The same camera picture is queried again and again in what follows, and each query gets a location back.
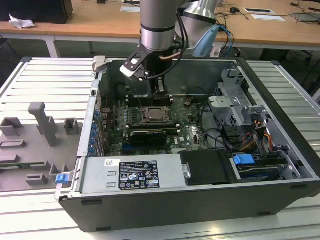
copper pipe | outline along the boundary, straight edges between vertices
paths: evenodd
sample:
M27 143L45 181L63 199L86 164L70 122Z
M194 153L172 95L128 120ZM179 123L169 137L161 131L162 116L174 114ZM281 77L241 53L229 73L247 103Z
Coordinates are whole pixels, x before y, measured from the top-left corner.
M176 57L179 57L181 55L181 52L177 52L175 54L172 54L170 56L160 56L159 59L162 61L172 60Z

blue drive latch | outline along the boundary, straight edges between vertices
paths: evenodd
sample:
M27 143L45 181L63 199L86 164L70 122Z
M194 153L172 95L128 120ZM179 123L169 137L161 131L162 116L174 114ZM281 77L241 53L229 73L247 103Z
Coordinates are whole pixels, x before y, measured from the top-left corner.
M236 165L256 163L251 154L237 154L233 157L233 160Z

white paper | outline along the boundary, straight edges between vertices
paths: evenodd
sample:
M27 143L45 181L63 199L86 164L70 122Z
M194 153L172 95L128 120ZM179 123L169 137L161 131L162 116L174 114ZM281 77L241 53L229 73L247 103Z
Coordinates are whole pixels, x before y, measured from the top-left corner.
M22 28L32 28L36 26L32 20L21 20L11 15L9 16L10 16L9 23L12 24L17 29L21 30Z
M285 21L280 16L272 16L272 15L257 15L257 14L251 14L251 16L256 20L270 20L270 21Z
M121 7L121 12L140 13L140 7L122 6L122 7Z
M120 162L121 162L121 159L105 159L104 166L105 167L119 166Z

floor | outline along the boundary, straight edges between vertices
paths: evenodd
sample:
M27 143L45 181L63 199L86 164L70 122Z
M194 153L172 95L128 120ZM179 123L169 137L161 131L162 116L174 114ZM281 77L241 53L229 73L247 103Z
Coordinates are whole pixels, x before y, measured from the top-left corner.
M8 39L10 46L20 57L50 57L47 46L41 40L22 40ZM107 55L109 57L127 57L132 53L137 45L135 43L103 43L94 42L94 54L90 54L89 44L79 41L57 41L57 48L64 58L89 58L97 55ZM10 49L7 43L2 43L0 48L0 85L9 77L13 69L19 63L19 58ZM246 60L259 60L262 49L241 48L241 57ZM234 57L236 52L233 49L229 56ZM304 82L306 76L320 60L320 52L312 52L312 60L307 64L307 55L301 51L289 51L286 59L281 65L296 79L300 84ZM305 81L303 87L308 89L310 83L315 81L320 75L320 64Z

motherboard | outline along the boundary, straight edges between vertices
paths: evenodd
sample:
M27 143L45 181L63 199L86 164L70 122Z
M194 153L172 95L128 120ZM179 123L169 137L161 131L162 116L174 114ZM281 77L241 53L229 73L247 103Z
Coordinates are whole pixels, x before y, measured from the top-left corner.
M177 154L209 149L200 128L203 106L190 103L185 97L173 97L169 106L130 106L128 101L116 101L102 110L105 155Z

